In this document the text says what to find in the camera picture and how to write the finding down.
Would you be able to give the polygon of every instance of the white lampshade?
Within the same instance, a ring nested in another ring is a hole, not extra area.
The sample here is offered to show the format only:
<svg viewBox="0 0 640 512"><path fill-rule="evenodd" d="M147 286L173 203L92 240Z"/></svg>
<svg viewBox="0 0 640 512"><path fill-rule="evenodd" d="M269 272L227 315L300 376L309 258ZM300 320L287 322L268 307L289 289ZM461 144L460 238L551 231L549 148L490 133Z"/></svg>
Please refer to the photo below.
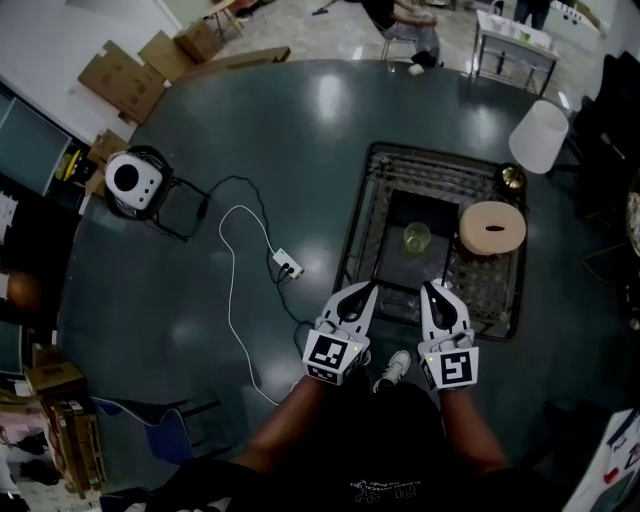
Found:
<svg viewBox="0 0 640 512"><path fill-rule="evenodd" d="M558 157L569 122L553 103L536 101L509 137L511 153L527 171L549 172Z"/></svg>

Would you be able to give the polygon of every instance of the green floor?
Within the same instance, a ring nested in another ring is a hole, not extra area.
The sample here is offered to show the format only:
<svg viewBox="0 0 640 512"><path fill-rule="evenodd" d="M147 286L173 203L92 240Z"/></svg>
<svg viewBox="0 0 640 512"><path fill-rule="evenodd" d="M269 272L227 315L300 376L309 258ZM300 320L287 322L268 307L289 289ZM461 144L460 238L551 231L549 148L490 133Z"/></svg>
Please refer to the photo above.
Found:
<svg viewBox="0 0 640 512"><path fill-rule="evenodd" d="M534 100L444 69L411 77L402 67L388 73L379 62L295 62L172 87L133 142L155 146L179 176L203 188L229 174L254 180L273 245L306 269L286 287L287 299L297 315L313 318L331 295L371 143L509 161L508 135ZM530 177L518 333L508 344L479 342L481 376L473 392L513 460L544 434L545 400L572 406L591 399L619 409L638 398L633 362L640 343L618 312L615 290L580 264L609 241L574 216L574 193L573 176ZM177 194L163 221L188 231L193 204ZM271 410L251 388L244 354L226 324L231 259L218 223L236 204L258 208L246 186L221 187L197 236L183 244L115 219L92 202L76 239L60 321L65 353L96 395L219 398L224 418L211 417L215 425L204 427L211 445L241 444ZM237 257L233 318L259 384L281 399L302 375L295 324L266 274L260 228L243 213L228 221L225 233ZM418 341L415 331L378 322L370 335L373 372L398 347ZM421 375L412 370L409 378L420 383ZM132 420L103 418L101 430L110 488L154 486L174 471L151 458Z"/></svg>

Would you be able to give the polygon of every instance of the green glass cup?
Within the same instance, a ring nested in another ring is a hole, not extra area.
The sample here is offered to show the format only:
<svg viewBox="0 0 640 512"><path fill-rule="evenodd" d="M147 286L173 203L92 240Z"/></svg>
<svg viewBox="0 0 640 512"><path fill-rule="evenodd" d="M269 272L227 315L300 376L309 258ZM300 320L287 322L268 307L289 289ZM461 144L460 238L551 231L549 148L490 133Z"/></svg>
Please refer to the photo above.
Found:
<svg viewBox="0 0 640 512"><path fill-rule="evenodd" d="M431 243L431 230L422 222L412 222L404 230L404 246L411 254L420 254Z"/></svg>

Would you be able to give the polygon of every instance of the tiled floor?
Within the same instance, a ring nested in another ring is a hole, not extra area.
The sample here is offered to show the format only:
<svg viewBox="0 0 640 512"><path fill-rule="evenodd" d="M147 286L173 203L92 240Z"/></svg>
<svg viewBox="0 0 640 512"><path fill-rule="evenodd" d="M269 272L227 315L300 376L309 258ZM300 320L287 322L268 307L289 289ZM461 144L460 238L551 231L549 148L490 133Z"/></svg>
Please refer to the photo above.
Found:
<svg viewBox="0 0 640 512"><path fill-rule="evenodd" d="M338 0L328 13L311 13L327 0L275 0L258 9L245 23L244 37L227 31L227 44L219 57L256 49L288 45L291 60L303 59L379 59L384 39L359 3ZM505 16L511 18L515 0L507 0ZM445 67L468 72L475 36L475 13L461 7L433 9L438 16L438 35ZM409 57L413 47L392 45L390 58ZM581 48L562 40L556 43L561 60L545 97L576 109L585 93L585 84L593 69L593 57ZM485 58L483 69L495 70L496 59ZM525 82L523 66L507 64L502 76L517 83ZM539 86L543 77L538 77Z"/></svg>

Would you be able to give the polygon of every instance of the coffee table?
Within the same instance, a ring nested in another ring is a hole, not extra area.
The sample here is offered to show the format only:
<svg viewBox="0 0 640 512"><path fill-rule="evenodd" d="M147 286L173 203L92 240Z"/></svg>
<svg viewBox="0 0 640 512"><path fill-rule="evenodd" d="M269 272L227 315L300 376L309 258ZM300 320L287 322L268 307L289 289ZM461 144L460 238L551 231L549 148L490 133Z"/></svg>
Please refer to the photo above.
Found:
<svg viewBox="0 0 640 512"><path fill-rule="evenodd" d="M553 38L540 30L496 14L478 10L476 15L476 38L472 62L478 64L475 70L473 66L471 67L470 76L477 77L480 74L482 60L487 51L499 56L510 55L515 60L524 61L531 66L525 89L536 70L546 72L544 84L538 92L538 95L542 96L549 85L558 60L560 60L560 56L554 49Z"/></svg>

